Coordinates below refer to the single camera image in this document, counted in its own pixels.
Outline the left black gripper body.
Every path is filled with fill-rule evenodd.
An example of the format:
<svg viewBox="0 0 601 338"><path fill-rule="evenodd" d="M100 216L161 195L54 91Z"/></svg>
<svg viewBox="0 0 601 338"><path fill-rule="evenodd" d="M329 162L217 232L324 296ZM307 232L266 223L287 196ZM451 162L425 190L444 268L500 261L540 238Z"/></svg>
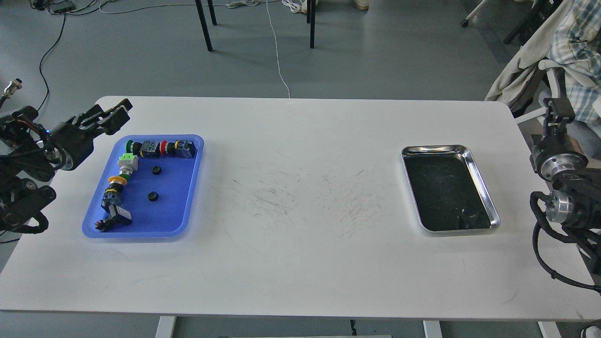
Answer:
<svg viewBox="0 0 601 338"><path fill-rule="evenodd" d="M93 139L97 137L97 132L81 129L70 123L60 123L51 129L51 137L66 154L62 170L72 171L92 154Z"/></svg>

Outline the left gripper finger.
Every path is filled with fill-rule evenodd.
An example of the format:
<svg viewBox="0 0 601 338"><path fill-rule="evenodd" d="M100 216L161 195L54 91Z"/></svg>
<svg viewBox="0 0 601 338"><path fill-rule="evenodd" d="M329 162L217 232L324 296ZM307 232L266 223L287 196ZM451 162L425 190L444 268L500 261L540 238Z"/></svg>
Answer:
<svg viewBox="0 0 601 338"><path fill-rule="evenodd" d="M133 105L127 98L107 110L96 104L86 113L72 117L70 124L86 132L118 132L130 120L131 109Z"/></svg>
<svg viewBox="0 0 601 338"><path fill-rule="evenodd" d="M93 138L103 133L114 135L130 119L129 110L126 107L113 107L107 111L103 111L101 107L92 107L92 111L94 111L93 124L96 126L92 131Z"/></svg>

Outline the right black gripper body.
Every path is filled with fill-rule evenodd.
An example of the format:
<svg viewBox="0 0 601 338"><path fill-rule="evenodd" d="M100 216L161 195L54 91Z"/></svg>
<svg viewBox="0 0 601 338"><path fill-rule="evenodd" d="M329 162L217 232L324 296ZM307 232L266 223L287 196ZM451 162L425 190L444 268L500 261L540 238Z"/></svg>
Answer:
<svg viewBox="0 0 601 338"><path fill-rule="evenodd" d="M537 162L538 176L541 179L551 182L557 173L587 167L588 158L575 138L571 136L567 140L542 140L542 138L542 135L532 135L532 148L539 150Z"/></svg>

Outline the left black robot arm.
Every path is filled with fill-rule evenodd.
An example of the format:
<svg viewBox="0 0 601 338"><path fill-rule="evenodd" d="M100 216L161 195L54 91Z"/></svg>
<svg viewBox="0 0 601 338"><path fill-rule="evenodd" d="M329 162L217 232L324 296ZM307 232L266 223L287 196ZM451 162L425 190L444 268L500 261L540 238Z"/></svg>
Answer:
<svg viewBox="0 0 601 338"><path fill-rule="evenodd" d="M1 141L10 148L1 156L2 231L38 234L49 222L42 210L56 199L47 185L58 170L73 171L92 154L96 137L117 133L129 121L129 99L103 110L94 105L51 129L37 124L39 112L25 106L1 117Z"/></svg>

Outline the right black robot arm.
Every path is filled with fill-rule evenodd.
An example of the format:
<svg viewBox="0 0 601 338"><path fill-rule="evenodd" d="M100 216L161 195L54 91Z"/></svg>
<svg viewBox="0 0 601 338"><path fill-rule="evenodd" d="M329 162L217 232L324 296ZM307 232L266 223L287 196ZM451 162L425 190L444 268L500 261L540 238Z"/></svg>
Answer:
<svg viewBox="0 0 601 338"><path fill-rule="evenodd" d="M544 133L533 135L530 157L539 177L549 182L549 194L534 191L530 207L536 223L532 244L541 267L553 278L595 292L600 287L577 282L552 269L539 254L539 233L567 244L576 244L589 261L591 274L600 274L600 171L591 169L580 144L567 133L575 113L567 98L545 98Z"/></svg>

